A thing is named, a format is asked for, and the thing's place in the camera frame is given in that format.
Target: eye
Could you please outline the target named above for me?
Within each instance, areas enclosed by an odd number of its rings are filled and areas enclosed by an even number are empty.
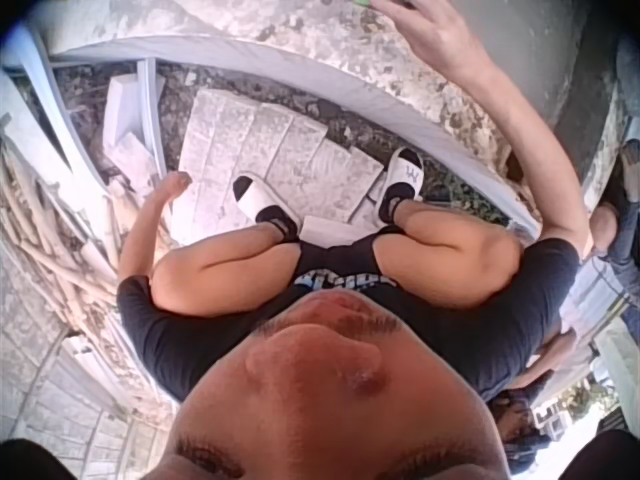
[[[424,480],[460,465],[478,465],[478,455],[464,445],[432,445],[414,450],[376,480]]]
[[[176,445],[176,454],[214,475],[216,480],[242,478],[244,470],[218,448],[206,442],[194,442],[181,438]]]
[[[446,455],[419,454],[405,463],[389,480],[422,480],[457,465],[447,462]]]

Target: nose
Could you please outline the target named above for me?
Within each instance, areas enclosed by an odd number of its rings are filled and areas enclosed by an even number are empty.
[[[245,365],[263,393],[290,405],[329,395],[367,397],[384,386],[377,346],[322,325],[294,325],[276,333],[253,347]]]

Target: bare leg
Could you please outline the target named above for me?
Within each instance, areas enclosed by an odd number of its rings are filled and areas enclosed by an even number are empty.
[[[406,235],[374,242],[382,273],[437,306],[468,308],[504,288],[521,247],[504,228],[470,215],[404,200],[394,215]]]
[[[291,282],[300,246],[279,244],[282,238],[274,225],[261,223],[174,250],[153,272],[153,301],[203,317],[254,310]]]

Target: stone pavement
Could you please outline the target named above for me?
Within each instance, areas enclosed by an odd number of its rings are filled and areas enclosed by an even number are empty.
[[[37,442],[79,479],[134,479],[153,467],[167,431],[134,418],[79,366],[67,327],[6,258],[0,305],[0,441]]]

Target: foot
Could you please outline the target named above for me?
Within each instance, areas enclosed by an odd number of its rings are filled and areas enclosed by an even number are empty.
[[[620,152],[624,190],[631,203],[640,202],[640,141],[630,140]]]
[[[233,195],[242,213],[255,223],[268,222],[282,232],[285,242],[298,238],[300,219],[269,185],[251,173],[233,182]]]
[[[387,181],[376,205],[378,218],[385,224],[393,224],[393,215],[402,200],[415,200],[424,181],[422,161],[408,148],[400,148],[391,157]]]

